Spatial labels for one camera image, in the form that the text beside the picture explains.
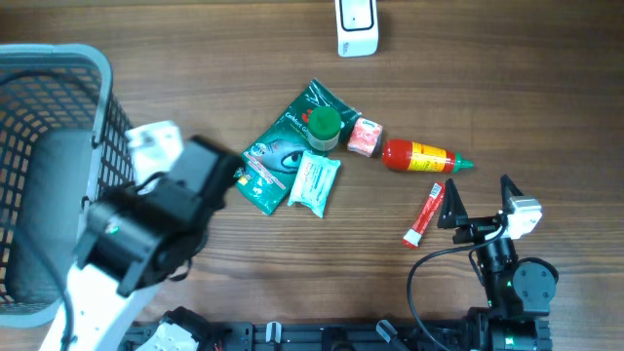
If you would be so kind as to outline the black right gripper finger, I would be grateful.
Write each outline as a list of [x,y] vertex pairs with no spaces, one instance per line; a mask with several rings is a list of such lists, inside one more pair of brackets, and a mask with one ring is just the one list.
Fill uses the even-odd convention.
[[502,206],[505,213],[512,212],[511,198],[523,196],[524,193],[515,185],[510,177],[503,175],[500,178]]
[[437,226],[440,229],[452,229],[468,225],[468,214],[455,186],[454,180],[449,178],[445,182],[444,202]]

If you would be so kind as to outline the red stick sachet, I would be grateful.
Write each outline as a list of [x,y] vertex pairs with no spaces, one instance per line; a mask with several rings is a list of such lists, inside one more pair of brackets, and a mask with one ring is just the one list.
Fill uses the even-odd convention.
[[424,233],[436,210],[442,205],[444,197],[445,185],[441,182],[435,182],[421,212],[403,237],[403,244],[407,248],[416,249],[419,247]]

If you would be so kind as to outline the red sauce bottle green cap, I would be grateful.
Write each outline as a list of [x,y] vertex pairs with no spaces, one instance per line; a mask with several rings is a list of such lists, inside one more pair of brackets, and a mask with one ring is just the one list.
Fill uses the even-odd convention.
[[384,143],[381,160],[386,168],[397,172],[457,173],[475,167],[460,153],[396,138]]

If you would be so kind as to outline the orange tissue pack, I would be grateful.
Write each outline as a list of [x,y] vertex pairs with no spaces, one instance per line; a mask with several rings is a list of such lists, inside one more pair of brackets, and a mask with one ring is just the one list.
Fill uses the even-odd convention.
[[347,142],[347,149],[371,157],[380,143],[383,127],[366,118],[359,118]]

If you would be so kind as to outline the teal wet wipes pack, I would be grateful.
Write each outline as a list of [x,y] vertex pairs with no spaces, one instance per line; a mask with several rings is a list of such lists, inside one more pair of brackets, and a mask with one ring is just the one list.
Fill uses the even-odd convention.
[[309,208],[317,217],[323,218],[340,166],[339,160],[305,151],[287,205],[290,207],[299,203]]

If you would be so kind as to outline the green 3M gloves packet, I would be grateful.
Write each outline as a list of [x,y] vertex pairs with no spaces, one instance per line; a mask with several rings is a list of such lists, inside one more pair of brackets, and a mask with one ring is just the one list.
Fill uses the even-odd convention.
[[245,169],[237,188],[265,215],[272,215],[290,194],[303,153],[327,156],[308,142],[310,114],[331,107],[340,117],[339,143],[350,137],[361,112],[314,79],[290,103],[269,129],[242,153]]

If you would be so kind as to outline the green lid plastic jar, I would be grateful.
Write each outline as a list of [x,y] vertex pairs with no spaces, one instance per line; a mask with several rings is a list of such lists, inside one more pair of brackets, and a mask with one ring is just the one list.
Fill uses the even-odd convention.
[[319,151],[330,151],[338,144],[341,118],[337,110],[329,106],[315,108],[308,118],[308,142]]

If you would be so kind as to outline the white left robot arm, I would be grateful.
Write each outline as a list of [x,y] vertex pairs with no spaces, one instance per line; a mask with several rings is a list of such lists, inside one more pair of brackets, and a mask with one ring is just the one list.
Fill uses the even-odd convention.
[[116,349],[161,285],[182,280],[178,268],[205,247],[209,221],[244,165],[193,136],[169,170],[106,189],[88,209],[42,349]]

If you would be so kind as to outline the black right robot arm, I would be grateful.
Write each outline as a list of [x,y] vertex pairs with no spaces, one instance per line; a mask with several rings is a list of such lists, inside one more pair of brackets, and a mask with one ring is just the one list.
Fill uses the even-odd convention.
[[541,258],[519,258],[514,245],[536,227],[542,207],[507,175],[500,183],[502,209],[492,216],[471,217],[454,181],[445,182],[438,226],[455,231],[456,245],[473,246],[469,260],[488,301],[487,308],[469,309],[458,346],[461,350],[551,350],[546,318],[559,272]]

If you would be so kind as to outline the white barcode scanner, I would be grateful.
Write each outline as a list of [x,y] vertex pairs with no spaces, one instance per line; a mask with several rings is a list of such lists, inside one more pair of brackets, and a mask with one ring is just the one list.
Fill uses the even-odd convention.
[[337,53],[342,58],[376,53],[379,29],[376,0],[335,0]]

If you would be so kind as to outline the grey plastic mesh basket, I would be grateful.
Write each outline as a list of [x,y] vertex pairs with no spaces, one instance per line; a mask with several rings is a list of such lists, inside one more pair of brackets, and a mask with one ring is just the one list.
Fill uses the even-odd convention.
[[113,94],[107,57],[82,44],[1,47],[1,325],[34,328],[55,318],[59,289],[25,234],[59,274],[87,208],[134,171],[132,126]]

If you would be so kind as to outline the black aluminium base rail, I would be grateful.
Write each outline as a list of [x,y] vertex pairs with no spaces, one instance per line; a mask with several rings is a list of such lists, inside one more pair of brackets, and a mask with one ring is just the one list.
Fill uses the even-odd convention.
[[[396,341],[386,341],[374,324],[283,325],[279,337],[268,341],[267,327],[252,323],[217,323],[201,350],[437,350],[439,346],[423,331],[407,324],[395,327]],[[470,336],[458,324],[440,323],[429,327],[430,333],[449,350],[537,350],[552,351],[554,343],[546,322],[524,326],[481,329],[480,336]]]

